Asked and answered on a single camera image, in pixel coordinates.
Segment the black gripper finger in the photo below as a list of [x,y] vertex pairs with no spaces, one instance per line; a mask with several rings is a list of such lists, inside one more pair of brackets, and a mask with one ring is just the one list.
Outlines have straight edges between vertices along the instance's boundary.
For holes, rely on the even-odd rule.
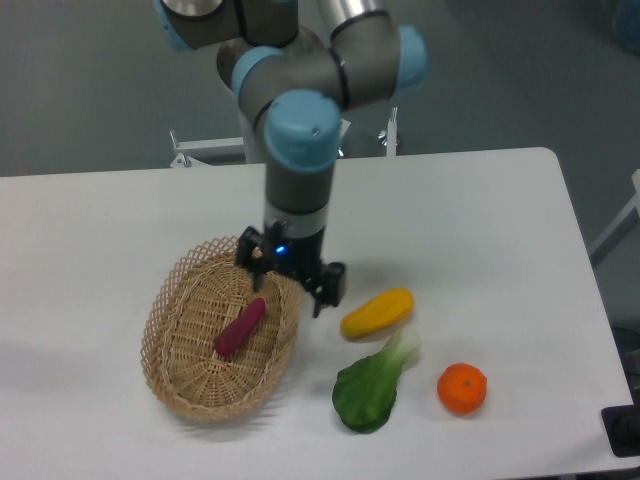
[[251,277],[254,292],[263,286],[264,277],[273,270],[273,262],[264,255],[263,235],[254,227],[247,227],[237,243],[235,265]]
[[337,307],[346,291],[346,265],[342,262],[323,263],[304,274],[301,284],[313,297],[313,317],[318,318],[327,307]]

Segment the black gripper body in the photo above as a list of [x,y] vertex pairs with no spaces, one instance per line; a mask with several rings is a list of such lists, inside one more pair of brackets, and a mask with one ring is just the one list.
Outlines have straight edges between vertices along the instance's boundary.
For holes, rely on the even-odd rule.
[[294,238],[284,233],[284,224],[264,224],[262,273],[275,272],[295,280],[309,293],[323,293],[321,260],[325,228],[310,236]]

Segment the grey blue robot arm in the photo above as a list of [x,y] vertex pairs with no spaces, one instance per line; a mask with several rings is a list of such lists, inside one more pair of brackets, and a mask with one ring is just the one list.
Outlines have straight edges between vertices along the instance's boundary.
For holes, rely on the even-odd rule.
[[419,89],[427,49],[411,25],[396,25],[382,1],[323,1],[330,43],[297,46],[294,1],[158,1],[170,43],[195,51],[240,41],[221,67],[245,122],[244,142],[266,167],[263,229],[239,238],[236,264],[260,286],[275,272],[298,282],[316,310],[337,306],[346,268],[322,261],[344,112]]

